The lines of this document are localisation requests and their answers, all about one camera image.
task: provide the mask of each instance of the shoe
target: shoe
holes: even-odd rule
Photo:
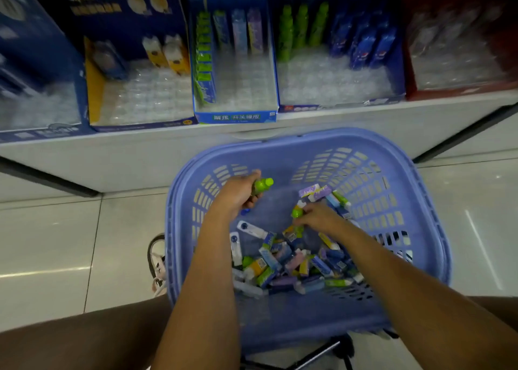
[[[153,276],[153,297],[167,292],[167,275],[165,269],[165,236],[155,236],[148,246],[149,271]]]

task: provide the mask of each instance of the display box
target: display box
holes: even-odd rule
[[[405,75],[399,23],[400,0],[270,0],[277,42],[277,74],[279,80],[279,112],[311,111],[316,109],[359,107],[394,104],[405,97]],[[283,12],[291,8],[294,41],[289,60],[280,55]],[[306,21],[301,17],[307,7]],[[325,17],[319,16],[326,6]],[[343,20],[350,20],[350,29],[338,37]],[[320,28],[320,38],[314,33]],[[388,28],[394,28],[388,51],[383,52],[381,64],[369,63],[380,47]],[[363,54],[367,66],[350,69],[353,42],[361,31],[372,31],[374,44]]]
[[[203,124],[275,122],[279,97],[267,0],[188,1],[193,105],[198,121]],[[262,37],[260,42],[252,37],[248,46],[251,24],[247,17],[251,9],[260,14]],[[235,27],[234,10],[243,11],[245,17],[244,22]],[[197,25],[197,17],[202,12],[208,13],[205,26],[211,30],[207,33],[201,32]],[[217,30],[220,25],[228,39],[220,41]],[[198,60],[198,54],[204,54],[204,48],[199,48],[200,33],[208,38],[209,51],[205,54],[210,55],[210,62]]]
[[[87,40],[87,96],[90,124],[100,132],[152,129],[197,123],[191,77],[176,75],[163,60],[149,58],[145,39],[156,38],[165,57],[168,36],[188,46],[180,0],[67,0],[74,27]],[[123,80],[103,76],[92,60],[91,42],[109,42],[127,63]]]
[[[408,100],[518,88],[512,0],[404,0]]]
[[[0,143],[94,133],[81,54],[37,0],[0,1]]]

